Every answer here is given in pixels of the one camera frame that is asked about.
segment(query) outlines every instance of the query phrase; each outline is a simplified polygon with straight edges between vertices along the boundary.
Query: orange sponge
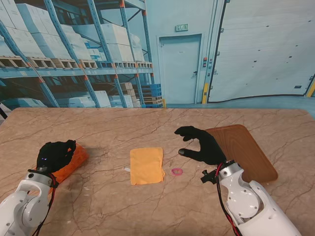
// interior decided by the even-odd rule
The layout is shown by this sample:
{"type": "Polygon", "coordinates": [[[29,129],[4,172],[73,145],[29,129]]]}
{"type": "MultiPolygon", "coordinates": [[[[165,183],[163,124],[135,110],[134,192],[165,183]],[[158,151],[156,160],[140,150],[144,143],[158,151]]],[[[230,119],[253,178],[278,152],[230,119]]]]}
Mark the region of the orange sponge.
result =
{"type": "Polygon", "coordinates": [[[60,184],[68,178],[80,165],[89,158],[87,151],[80,145],[76,144],[72,160],[68,165],[54,172],[57,182],[60,184]]]}

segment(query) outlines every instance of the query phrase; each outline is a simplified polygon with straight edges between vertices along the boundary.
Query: marble table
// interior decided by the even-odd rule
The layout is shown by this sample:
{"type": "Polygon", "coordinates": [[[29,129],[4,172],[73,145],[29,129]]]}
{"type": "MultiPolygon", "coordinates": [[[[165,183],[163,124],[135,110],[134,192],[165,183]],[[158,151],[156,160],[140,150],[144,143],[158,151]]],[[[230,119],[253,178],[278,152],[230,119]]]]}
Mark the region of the marble table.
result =
{"type": "Polygon", "coordinates": [[[20,108],[0,126],[0,200],[35,166],[48,141],[74,139],[89,160],[56,191],[43,236],[233,236],[212,170],[177,154],[198,149],[174,131],[242,124],[279,173],[267,191],[303,236],[315,232],[315,120],[303,110],[20,108]],[[162,147],[164,182],[130,184],[129,151],[162,147]],[[172,168],[182,168],[173,176],[172,168]]]}

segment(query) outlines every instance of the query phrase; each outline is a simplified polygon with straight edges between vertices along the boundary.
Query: exit sign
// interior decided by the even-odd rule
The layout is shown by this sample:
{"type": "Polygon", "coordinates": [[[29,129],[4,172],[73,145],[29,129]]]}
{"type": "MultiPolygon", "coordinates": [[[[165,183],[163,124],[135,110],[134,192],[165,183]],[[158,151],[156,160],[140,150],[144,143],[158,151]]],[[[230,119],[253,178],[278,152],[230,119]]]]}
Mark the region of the exit sign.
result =
{"type": "Polygon", "coordinates": [[[176,32],[187,31],[187,30],[188,30],[188,24],[181,24],[181,25],[175,26],[175,31],[176,32]]]}

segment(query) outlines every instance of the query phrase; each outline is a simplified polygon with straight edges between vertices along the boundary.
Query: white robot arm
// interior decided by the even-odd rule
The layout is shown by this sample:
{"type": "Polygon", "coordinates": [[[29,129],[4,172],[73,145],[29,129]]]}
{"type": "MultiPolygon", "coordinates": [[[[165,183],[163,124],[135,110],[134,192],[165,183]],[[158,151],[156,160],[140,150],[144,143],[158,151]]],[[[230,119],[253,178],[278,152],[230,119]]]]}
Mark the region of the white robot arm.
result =
{"type": "MultiPolygon", "coordinates": [[[[228,189],[226,211],[238,228],[239,235],[301,236],[263,186],[253,180],[250,183],[242,180],[243,171],[237,163],[230,161],[218,173],[220,184],[228,189]]],[[[203,174],[203,182],[214,183],[213,173],[203,174]]]]}
{"type": "Polygon", "coordinates": [[[29,236],[41,225],[49,211],[48,194],[52,179],[38,173],[28,173],[16,191],[0,204],[0,236],[29,236]],[[39,191],[37,196],[29,191],[39,191]]]}

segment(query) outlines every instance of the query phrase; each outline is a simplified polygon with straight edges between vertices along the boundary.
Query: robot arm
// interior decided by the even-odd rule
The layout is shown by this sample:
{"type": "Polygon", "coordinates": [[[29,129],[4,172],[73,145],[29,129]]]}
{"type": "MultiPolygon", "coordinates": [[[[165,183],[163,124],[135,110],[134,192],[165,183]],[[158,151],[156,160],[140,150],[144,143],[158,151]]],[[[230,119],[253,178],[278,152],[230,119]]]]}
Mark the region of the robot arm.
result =
{"type": "Polygon", "coordinates": [[[256,181],[242,180],[243,169],[226,157],[212,135],[193,126],[180,127],[175,131],[183,141],[197,138],[200,151],[180,149],[178,153],[208,165],[218,165],[210,173],[203,171],[202,182],[217,184],[220,203],[237,236],[301,236],[289,218],[256,181]],[[224,207],[220,184],[228,189],[224,207]]]}
{"type": "Polygon", "coordinates": [[[52,179],[38,173],[28,173],[16,191],[0,204],[0,236],[28,236],[48,213],[48,194],[52,179]],[[28,195],[38,191],[37,196],[28,195]]]}
{"type": "MultiPolygon", "coordinates": [[[[214,171],[204,173],[203,182],[213,183],[214,171]]],[[[228,189],[226,211],[242,236],[301,236],[296,227],[256,181],[242,180],[244,170],[234,161],[225,162],[219,182],[228,189]]]]}
{"type": "Polygon", "coordinates": [[[36,171],[29,170],[16,191],[0,204],[0,236],[39,234],[54,200],[58,182],[52,173],[68,165],[76,149],[75,141],[48,142],[39,151],[36,171]],[[51,200],[48,195],[53,187],[51,200]]]}

